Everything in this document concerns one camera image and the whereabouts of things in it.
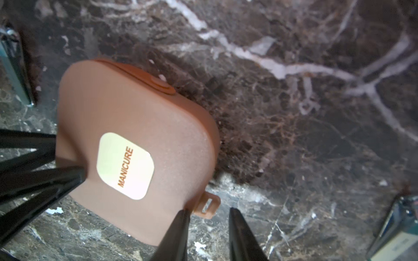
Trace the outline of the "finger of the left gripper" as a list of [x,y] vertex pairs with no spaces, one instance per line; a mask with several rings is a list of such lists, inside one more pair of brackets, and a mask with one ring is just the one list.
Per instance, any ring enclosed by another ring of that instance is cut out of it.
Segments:
[[1,173],[1,203],[49,190],[52,190],[53,197],[60,199],[81,185],[86,178],[86,170],[81,166],[4,172]]
[[35,149],[1,162],[1,173],[32,171],[55,160],[56,136],[2,129],[1,149]]

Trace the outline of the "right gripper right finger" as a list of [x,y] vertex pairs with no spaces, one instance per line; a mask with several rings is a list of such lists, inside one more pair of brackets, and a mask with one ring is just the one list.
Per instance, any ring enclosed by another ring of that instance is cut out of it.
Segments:
[[231,261],[268,261],[237,208],[229,212],[229,249]]

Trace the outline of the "brown clipper case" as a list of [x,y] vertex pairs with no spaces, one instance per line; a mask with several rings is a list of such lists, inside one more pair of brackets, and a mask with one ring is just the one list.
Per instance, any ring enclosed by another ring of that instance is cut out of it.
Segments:
[[177,212],[215,215],[221,200],[206,187],[218,127],[168,83],[132,65],[84,60],[62,77],[57,115],[56,164],[86,169],[70,194],[86,209],[153,246]]

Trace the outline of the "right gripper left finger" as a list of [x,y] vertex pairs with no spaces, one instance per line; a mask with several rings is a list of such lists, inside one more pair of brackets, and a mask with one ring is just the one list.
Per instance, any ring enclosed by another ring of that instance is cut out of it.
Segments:
[[163,240],[158,246],[159,261],[186,261],[190,211],[181,210],[176,214]]

